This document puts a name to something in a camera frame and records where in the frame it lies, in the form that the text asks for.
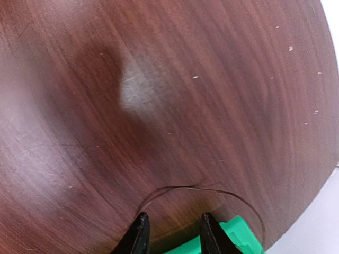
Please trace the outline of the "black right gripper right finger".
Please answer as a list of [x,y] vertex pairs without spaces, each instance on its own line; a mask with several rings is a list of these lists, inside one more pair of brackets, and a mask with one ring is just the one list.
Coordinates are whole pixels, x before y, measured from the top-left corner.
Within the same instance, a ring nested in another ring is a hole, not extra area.
[[203,213],[201,217],[200,242],[202,254],[238,253],[238,248],[209,212]]

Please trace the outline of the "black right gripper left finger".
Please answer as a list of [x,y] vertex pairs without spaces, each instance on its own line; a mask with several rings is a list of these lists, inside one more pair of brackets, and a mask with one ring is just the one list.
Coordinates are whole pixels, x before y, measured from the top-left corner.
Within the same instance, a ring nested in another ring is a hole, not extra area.
[[111,254],[150,253],[150,221],[146,212],[137,215]]

